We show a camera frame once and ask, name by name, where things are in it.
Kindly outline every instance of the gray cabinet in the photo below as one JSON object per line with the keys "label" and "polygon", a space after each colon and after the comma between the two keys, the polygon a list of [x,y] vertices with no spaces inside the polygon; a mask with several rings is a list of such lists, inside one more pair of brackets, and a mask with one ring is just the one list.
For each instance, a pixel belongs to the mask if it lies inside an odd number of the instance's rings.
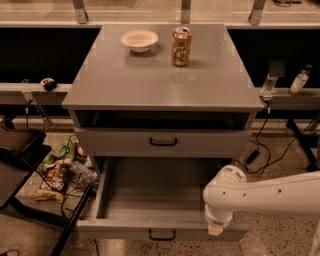
{"label": "gray cabinet", "polygon": [[[191,60],[171,64],[176,25],[104,25],[63,106],[101,172],[97,198],[78,221],[104,238],[239,240],[246,225],[208,235],[202,189],[237,159],[263,105],[224,25],[189,25]],[[144,54],[120,42],[148,29]]]}

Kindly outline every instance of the black chair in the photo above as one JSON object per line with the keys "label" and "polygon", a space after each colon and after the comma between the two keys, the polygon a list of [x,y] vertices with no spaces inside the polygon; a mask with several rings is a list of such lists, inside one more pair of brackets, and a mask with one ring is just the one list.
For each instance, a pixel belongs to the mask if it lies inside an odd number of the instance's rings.
{"label": "black chair", "polygon": [[10,119],[0,123],[0,160],[30,170],[39,164],[51,147],[43,145],[45,131],[16,129]]}

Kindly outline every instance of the white bowl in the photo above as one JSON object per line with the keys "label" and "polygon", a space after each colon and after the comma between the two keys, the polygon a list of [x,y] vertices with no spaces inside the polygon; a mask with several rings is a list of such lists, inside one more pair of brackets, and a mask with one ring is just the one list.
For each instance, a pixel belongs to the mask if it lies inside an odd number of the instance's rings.
{"label": "white bowl", "polygon": [[158,41],[158,35],[149,30],[132,30],[121,36],[121,42],[133,52],[147,52]]}

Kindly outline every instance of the metal pole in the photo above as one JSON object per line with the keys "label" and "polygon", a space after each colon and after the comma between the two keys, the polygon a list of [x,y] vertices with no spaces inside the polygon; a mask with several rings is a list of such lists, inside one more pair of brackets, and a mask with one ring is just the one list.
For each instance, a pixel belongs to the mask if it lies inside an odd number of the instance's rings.
{"label": "metal pole", "polygon": [[296,125],[296,123],[294,122],[294,120],[292,118],[287,118],[287,120],[288,120],[287,127],[291,128],[292,131],[294,132],[294,134],[297,136],[297,139],[299,140],[302,149],[304,150],[304,152],[306,153],[306,155],[309,159],[310,164],[307,167],[307,171],[313,172],[313,171],[319,170],[318,160],[314,156],[314,154],[312,153],[307,141],[303,137],[303,134],[299,130],[298,126]]}
{"label": "metal pole", "polygon": [[77,21],[80,24],[85,24],[88,21],[88,15],[84,7],[83,0],[73,0],[73,6],[76,11]]}
{"label": "metal pole", "polygon": [[191,0],[182,0],[181,5],[181,24],[190,23]]}
{"label": "metal pole", "polygon": [[262,11],[266,0],[255,0],[252,11],[249,16],[249,22],[251,25],[258,25],[261,21]]}
{"label": "metal pole", "polygon": [[93,185],[92,184],[88,185],[88,187],[86,188],[83,196],[81,197],[75,211],[73,212],[72,216],[70,217],[70,220],[68,222],[67,227],[64,229],[55,248],[53,249],[51,256],[60,255],[60,253],[61,253],[64,245],[66,244],[77,220],[79,219],[79,216],[80,216],[84,206],[86,205],[86,203],[91,195],[92,190],[93,190]]}
{"label": "metal pole", "polygon": [[48,131],[49,127],[52,124],[52,121],[50,119],[49,114],[47,113],[46,109],[38,104],[35,97],[33,96],[33,93],[31,91],[24,91],[22,90],[22,95],[27,101],[27,106],[34,105],[37,109],[43,123],[44,123],[44,131]]}

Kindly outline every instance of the metal bracket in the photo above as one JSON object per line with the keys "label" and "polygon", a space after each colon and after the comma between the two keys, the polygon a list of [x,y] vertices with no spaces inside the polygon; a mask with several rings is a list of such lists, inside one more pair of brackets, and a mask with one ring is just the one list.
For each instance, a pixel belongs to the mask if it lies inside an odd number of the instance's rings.
{"label": "metal bracket", "polygon": [[265,108],[268,109],[268,114],[271,112],[271,102],[272,102],[272,96],[271,95],[264,95],[260,96],[260,99],[265,106]]}
{"label": "metal bracket", "polygon": [[182,0],[181,24],[190,24],[191,0]]}
{"label": "metal bracket", "polygon": [[83,0],[73,0],[73,6],[76,11],[76,17],[79,24],[86,24],[88,21],[88,14],[84,7]]}
{"label": "metal bracket", "polygon": [[252,11],[249,16],[251,25],[259,25],[261,21],[262,11],[266,0],[255,0]]}
{"label": "metal bracket", "polygon": [[52,122],[51,122],[51,119],[50,119],[46,109],[38,104],[38,102],[34,98],[32,92],[30,92],[30,91],[21,91],[21,92],[22,92],[23,97],[26,99],[26,101],[28,103],[30,102],[30,105],[34,105],[35,106],[35,108],[37,109],[37,111],[40,114],[41,119],[42,119],[42,121],[44,123],[44,131],[48,131],[48,129],[51,126]]}

